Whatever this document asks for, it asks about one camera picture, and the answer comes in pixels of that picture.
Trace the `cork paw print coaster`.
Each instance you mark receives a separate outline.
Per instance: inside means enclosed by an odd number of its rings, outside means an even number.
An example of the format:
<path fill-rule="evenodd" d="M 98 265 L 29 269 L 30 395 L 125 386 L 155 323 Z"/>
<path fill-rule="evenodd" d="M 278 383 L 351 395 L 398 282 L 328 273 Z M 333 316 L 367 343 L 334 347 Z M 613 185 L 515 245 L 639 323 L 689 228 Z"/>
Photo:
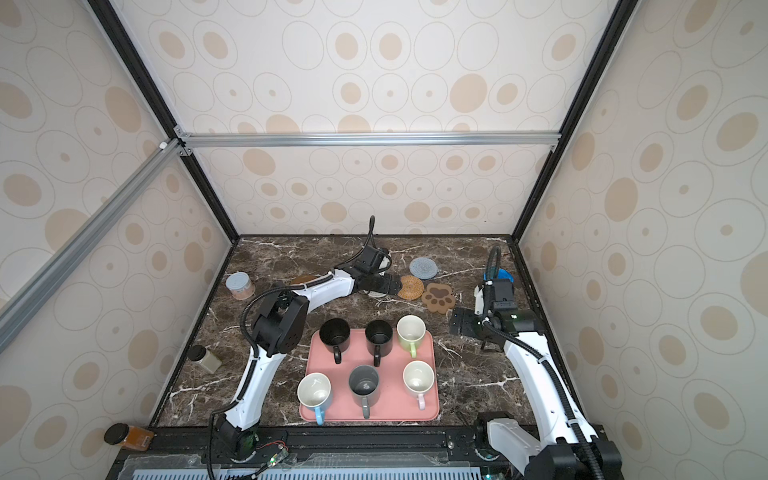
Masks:
<path fill-rule="evenodd" d="M 425 287 L 421 301 L 429 312 L 446 314 L 456 305 L 453 289 L 447 284 L 430 283 Z"/>

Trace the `rattan woven round coaster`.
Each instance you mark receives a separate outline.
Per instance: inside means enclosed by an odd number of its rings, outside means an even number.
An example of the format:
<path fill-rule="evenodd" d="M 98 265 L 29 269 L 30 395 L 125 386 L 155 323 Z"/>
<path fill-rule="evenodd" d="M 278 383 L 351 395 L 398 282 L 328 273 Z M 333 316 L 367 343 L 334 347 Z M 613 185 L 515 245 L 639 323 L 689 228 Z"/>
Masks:
<path fill-rule="evenodd" d="M 418 277 L 406 275 L 400 278 L 401 289 L 398 296 L 404 300 L 415 301 L 421 298 L 424 293 L 424 283 Z"/>

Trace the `blue woven round coaster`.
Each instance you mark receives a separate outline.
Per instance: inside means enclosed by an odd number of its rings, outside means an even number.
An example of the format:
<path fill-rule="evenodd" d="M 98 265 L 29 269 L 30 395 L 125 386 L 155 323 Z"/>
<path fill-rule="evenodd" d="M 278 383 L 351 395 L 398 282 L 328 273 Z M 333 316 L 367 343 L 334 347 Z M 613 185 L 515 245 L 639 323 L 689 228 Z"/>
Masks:
<path fill-rule="evenodd" d="M 427 257 L 418 257 L 409 264 L 411 274 L 422 280 L 433 279 L 439 273 L 436 262 Z"/>

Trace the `brown wooden round coaster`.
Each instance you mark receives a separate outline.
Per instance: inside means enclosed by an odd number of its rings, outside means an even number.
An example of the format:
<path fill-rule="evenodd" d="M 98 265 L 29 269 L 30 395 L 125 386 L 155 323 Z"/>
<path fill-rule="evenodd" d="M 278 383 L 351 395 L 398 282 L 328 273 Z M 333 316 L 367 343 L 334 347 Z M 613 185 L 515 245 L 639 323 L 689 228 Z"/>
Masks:
<path fill-rule="evenodd" d="M 316 279 L 318 279 L 318 275 L 302 275 L 299 277 L 294 278 L 290 284 L 291 285 L 298 285 L 298 284 L 308 284 Z"/>

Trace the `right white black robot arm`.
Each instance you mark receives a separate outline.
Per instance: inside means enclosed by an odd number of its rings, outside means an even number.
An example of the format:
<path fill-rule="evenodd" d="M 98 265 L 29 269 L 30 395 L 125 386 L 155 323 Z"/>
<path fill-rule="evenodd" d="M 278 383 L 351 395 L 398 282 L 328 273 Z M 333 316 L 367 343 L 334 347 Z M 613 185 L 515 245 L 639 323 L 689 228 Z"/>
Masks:
<path fill-rule="evenodd" d="M 505 458 L 523 479 L 621 479 L 617 446 L 598 435 L 579 410 L 552 360 L 541 319 L 531 310 L 456 308 L 452 334 L 501 347 L 532 408 L 538 434 L 503 413 L 484 412 L 475 422 L 476 453 Z"/>

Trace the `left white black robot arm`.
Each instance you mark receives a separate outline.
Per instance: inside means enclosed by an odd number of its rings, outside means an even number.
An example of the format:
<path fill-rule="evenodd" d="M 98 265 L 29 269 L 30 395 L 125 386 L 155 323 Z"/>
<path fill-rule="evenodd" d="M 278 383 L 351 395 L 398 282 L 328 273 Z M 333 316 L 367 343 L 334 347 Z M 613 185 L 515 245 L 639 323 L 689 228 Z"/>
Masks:
<path fill-rule="evenodd" d="M 400 278 L 387 273 L 357 277 L 336 269 L 304 284 L 275 286 L 251 300 L 240 315 L 239 327 L 250 354 L 233 400 L 211 413 L 210 436 L 233 456 L 255 450 L 255 429 L 280 363 L 302 339 L 306 318 L 314 309 L 359 290 L 397 295 Z"/>

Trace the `black mug back middle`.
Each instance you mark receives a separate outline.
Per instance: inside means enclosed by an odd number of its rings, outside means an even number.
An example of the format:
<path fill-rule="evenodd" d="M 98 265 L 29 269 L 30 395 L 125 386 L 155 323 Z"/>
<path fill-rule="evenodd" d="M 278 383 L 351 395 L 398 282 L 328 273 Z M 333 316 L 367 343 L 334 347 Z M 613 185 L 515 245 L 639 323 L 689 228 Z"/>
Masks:
<path fill-rule="evenodd" d="M 378 368 L 381 360 L 392 351 L 393 328 L 385 320 L 373 320 L 366 325 L 365 337 L 367 350 L 373 358 L 373 366 Z"/>

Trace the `black mug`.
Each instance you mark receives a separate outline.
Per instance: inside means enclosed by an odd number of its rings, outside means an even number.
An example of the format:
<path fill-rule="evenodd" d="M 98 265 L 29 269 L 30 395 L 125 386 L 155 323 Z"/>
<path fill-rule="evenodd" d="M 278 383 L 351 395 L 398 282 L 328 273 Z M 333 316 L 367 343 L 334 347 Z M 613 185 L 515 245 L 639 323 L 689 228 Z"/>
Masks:
<path fill-rule="evenodd" d="M 373 358 L 373 366 L 378 368 L 381 360 L 392 351 L 393 328 L 385 320 L 373 320 L 366 325 L 365 337 L 367 350 Z"/>
<path fill-rule="evenodd" d="M 333 354 L 336 364 L 342 363 L 342 355 L 351 343 L 351 328 L 342 318 L 332 318 L 323 323 L 319 338 L 326 349 Z"/>

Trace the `blue lidded white jar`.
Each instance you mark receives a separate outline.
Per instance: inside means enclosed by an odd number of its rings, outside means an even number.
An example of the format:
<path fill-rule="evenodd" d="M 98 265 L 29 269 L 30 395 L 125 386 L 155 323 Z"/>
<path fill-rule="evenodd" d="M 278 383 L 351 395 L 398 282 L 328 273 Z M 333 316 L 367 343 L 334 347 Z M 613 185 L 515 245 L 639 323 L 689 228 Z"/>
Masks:
<path fill-rule="evenodd" d="M 492 280 L 492 281 L 508 280 L 510 282 L 513 282 L 514 278 L 509 272 L 507 272 L 503 268 L 500 268 L 497 272 L 489 272 L 489 271 L 484 272 L 483 281 L 487 282 L 489 280 Z"/>

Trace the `black mug back left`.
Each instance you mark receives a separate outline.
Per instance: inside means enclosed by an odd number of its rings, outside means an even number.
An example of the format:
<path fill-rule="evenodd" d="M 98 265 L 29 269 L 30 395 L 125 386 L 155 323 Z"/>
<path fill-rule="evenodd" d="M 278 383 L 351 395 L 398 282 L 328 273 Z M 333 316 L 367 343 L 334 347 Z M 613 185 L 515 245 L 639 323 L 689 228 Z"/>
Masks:
<path fill-rule="evenodd" d="M 351 343 L 351 328 L 342 318 L 332 318 L 323 323 L 319 338 L 326 349 L 333 354 L 336 364 L 342 363 L 342 355 Z"/>

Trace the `pink tray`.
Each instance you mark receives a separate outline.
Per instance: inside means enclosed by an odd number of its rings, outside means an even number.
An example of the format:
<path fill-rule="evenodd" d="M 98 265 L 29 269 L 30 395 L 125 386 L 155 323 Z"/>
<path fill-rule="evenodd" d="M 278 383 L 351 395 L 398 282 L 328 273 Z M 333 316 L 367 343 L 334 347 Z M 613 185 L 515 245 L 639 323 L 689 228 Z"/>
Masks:
<path fill-rule="evenodd" d="M 418 399 L 409 393 L 403 381 L 403 371 L 412 361 L 408 352 L 393 342 L 391 352 L 381 360 L 377 368 L 380 385 L 379 399 L 370 413 L 372 422 L 424 422 L 439 416 L 440 401 L 438 388 L 432 387 L 425 394 L 425 408 L 420 409 Z M 350 346 L 342 353 L 342 362 L 337 364 L 334 356 L 320 340 L 318 333 L 311 338 L 306 373 L 322 373 L 331 383 L 332 402 L 324 414 L 324 423 L 362 422 L 362 409 L 358 406 L 349 388 L 348 379 L 352 370 L 360 365 L 373 364 L 373 355 L 368 352 L 363 329 L 353 329 Z"/>

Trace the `grey mug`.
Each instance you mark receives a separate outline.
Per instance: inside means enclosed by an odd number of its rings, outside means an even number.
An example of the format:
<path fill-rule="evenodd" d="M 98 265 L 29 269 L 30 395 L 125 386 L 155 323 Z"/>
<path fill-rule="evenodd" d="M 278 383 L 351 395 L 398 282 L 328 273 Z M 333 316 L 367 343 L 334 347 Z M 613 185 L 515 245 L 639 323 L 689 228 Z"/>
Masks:
<path fill-rule="evenodd" d="M 363 418 L 369 420 L 372 408 L 380 398 L 380 377 L 377 369 L 370 365 L 357 366 L 348 377 L 348 386 L 354 402 L 362 409 Z"/>

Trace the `small clear bottle black cap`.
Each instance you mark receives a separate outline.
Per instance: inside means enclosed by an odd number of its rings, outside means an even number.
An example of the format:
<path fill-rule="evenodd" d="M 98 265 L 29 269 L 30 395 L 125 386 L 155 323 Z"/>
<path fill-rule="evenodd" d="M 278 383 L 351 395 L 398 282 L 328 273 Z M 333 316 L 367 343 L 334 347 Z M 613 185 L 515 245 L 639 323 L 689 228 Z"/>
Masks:
<path fill-rule="evenodd" d="M 222 365 L 222 361 L 203 345 L 193 345 L 187 351 L 187 359 L 210 374 L 214 374 Z"/>

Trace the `amber spice jar black cap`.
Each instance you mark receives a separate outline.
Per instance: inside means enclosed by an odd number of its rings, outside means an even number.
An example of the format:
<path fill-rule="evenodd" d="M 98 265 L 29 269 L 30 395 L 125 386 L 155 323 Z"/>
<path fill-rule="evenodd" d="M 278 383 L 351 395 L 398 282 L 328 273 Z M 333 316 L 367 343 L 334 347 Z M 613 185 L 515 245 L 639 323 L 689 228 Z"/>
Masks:
<path fill-rule="evenodd" d="M 154 437 L 155 433 L 148 429 L 126 423 L 115 423 L 104 432 L 103 440 L 108 445 L 144 452 L 149 449 Z"/>

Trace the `horizontal aluminium frame bar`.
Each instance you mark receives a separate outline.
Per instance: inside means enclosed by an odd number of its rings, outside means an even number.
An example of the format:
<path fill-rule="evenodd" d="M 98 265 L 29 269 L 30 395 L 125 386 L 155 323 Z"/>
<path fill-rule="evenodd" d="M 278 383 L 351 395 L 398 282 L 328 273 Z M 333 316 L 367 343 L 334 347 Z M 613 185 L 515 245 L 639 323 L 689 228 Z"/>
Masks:
<path fill-rule="evenodd" d="M 557 131 L 369 132 L 369 133 L 187 133 L 190 148 L 404 147 L 404 146 L 556 146 Z"/>

